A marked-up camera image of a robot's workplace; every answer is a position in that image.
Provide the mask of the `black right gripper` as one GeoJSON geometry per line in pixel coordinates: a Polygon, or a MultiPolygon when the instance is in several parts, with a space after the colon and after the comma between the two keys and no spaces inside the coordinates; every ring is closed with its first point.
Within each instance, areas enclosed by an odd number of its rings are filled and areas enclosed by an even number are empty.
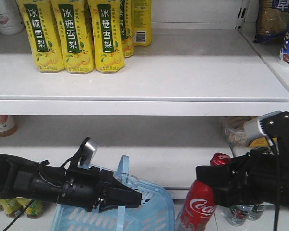
{"type": "Polygon", "coordinates": [[[217,205],[251,205],[263,202],[289,206],[289,155],[280,152],[280,179],[276,157],[263,148],[231,158],[221,166],[197,166],[196,177],[213,189],[217,205]]]}

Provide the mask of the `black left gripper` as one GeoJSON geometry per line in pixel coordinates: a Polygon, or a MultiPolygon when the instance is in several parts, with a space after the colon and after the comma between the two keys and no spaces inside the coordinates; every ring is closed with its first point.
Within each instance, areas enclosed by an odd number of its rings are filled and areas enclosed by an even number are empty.
{"type": "Polygon", "coordinates": [[[115,180],[114,172],[97,167],[67,170],[57,199],[58,204],[81,207],[88,212],[97,207],[99,212],[119,206],[138,208],[141,201],[142,194],[115,180]]]}

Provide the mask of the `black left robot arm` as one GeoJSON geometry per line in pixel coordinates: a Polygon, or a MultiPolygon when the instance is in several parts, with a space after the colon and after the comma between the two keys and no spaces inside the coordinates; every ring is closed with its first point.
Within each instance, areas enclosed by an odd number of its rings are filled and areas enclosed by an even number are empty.
{"type": "Polygon", "coordinates": [[[48,161],[0,154],[0,199],[22,197],[99,212],[137,208],[142,195],[98,167],[52,167],[48,161]]]}

